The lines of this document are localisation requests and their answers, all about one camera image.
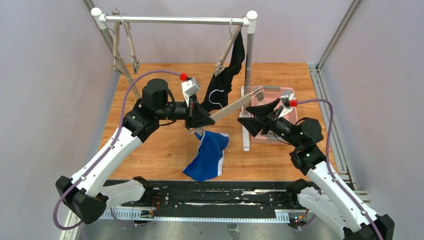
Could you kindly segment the beige clip hanger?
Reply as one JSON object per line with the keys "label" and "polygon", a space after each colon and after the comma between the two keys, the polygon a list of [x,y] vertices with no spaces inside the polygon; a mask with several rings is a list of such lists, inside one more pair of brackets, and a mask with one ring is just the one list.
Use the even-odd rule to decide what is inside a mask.
{"label": "beige clip hanger", "polygon": [[137,58],[136,55],[136,51],[135,51],[135,47],[134,47],[134,41],[132,38],[132,34],[131,34],[131,27],[130,24],[126,21],[123,22],[123,26],[125,29],[125,33],[127,36],[127,40],[128,40],[128,45],[129,45],[129,49],[130,49],[130,53],[131,53],[131,61],[132,61],[132,69],[133,69],[133,73],[137,74],[141,65],[141,61],[140,59]]}

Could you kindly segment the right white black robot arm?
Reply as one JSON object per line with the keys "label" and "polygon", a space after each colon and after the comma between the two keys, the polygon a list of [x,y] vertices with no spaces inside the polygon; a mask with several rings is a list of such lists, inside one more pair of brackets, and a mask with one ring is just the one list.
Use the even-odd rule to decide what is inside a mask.
{"label": "right white black robot arm", "polygon": [[324,139],[317,119],[304,117],[291,123],[280,116],[280,100],[260,106],[249,106],[251,117],[239,117],[238,122],[255,137],[269,132],[281,137],[294,147],[290,152],[292,164],[309,181],[298,179],[286,189],[293,207],[312,211],[342,240],[391,240],[395,223],[388,215],[381,215],[361,200],[341,179],[318,143]]}

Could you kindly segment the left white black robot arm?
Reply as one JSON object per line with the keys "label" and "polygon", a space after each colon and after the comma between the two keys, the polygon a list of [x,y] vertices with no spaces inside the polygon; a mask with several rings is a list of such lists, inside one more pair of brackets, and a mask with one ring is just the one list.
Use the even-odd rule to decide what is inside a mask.
{"label": "left white black robot arm", "polygon": [[118,127],[98,153],[72,176],[57,179],[58,203],[88,225],[109,208],[145,199],[150,184],[143,177],[136,176],[112,186],[105,186],[105,182],[130,153],[161,127],[162,120],[183,120],[187,129],[215,124],[198,101],[197,80],[192,77],[183,80],[181,90],[184,99],[176,101],[164,79],[149,80],[133,108],[121,112]]}

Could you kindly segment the beige hanger with blue underwear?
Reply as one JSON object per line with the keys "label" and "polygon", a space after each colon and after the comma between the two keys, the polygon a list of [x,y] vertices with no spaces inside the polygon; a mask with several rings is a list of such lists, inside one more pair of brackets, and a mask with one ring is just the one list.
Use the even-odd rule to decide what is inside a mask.
{"label": "beige hanger with blue underwear", "polygon": [[207,117],[208,119],[213,120],[213,123],[207,123],[206,125],[199,126],[199,127],[190,127],[187,132],[189,135],[197,133],[199,135],[204,134],[204,129],[207,126],[214,125],[217,121],[220,121],[224,117],[230,115],[234,111],[241,109],[241,116],[246,116],[246,114],[243,114],[243,112],[246,110],[249,103],[253,101],[253,99],[262,100],[264,98],[263,92],[265,91],[263,86],[259,86],[257,88],[254,88],[253,91],[247,93],[247,90],[245,90],[244,87],[241,87],[240,89],[240,95],[241,97],[235,100],[234,102],[228,104],[224,108],[216,111],[213,114],[209,114]]}

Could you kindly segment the blue underwear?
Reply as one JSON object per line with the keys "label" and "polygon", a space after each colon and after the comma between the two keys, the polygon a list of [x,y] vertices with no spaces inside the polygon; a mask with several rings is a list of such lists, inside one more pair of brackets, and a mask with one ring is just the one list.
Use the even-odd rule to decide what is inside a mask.
{"label": "blue underwear", "polygon": [[183,169],[183,173],[196,182],[219,177],[223,173],[225,149],[230,137],[227,133],[205,131],[196,133],[200,141],[195,158]]}

